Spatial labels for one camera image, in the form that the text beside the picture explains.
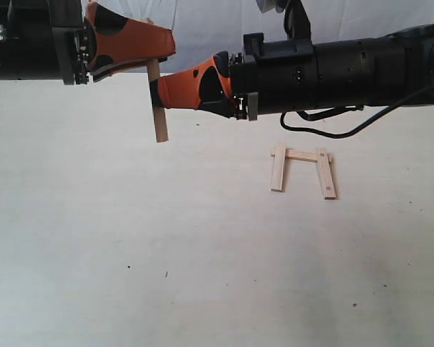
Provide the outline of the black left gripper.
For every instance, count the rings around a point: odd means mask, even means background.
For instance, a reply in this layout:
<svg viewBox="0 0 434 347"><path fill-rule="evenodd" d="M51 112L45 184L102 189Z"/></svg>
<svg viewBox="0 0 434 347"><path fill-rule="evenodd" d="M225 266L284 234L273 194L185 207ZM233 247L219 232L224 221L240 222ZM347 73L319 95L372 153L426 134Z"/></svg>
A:
<svg viewBox="0 0 434 347"><path fill-rule="evenodd" d="M166 27L123 17L96 1L0 1L0 80L100 82L175 53Z"/></svg>

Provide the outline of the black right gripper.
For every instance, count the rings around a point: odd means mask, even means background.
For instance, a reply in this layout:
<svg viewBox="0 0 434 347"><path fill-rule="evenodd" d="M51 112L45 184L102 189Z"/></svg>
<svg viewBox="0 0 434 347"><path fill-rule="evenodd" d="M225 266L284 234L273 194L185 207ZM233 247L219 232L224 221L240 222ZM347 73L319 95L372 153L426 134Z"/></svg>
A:
<svg viewBox="0 0 434 347"><path fill-rule="evenodd" d="M407 34L313 44L251 36L230 65L233 93L256 94L259 115L344 106L387 106L419 90L429 37Z"/></svg>

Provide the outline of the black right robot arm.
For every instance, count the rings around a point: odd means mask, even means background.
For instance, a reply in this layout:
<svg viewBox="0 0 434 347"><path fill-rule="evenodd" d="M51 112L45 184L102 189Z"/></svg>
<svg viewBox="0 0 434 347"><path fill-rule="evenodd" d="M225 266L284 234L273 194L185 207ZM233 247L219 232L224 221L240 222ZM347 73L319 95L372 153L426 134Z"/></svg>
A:
<svg viewBox="0 0 434 347"><path fill-rule="evenodd" d="M316 121L395 102L434 105L434 25L319 44L247 34L241 53L221 51L149 89L157 107L250 120L294 111Z"/></svg>

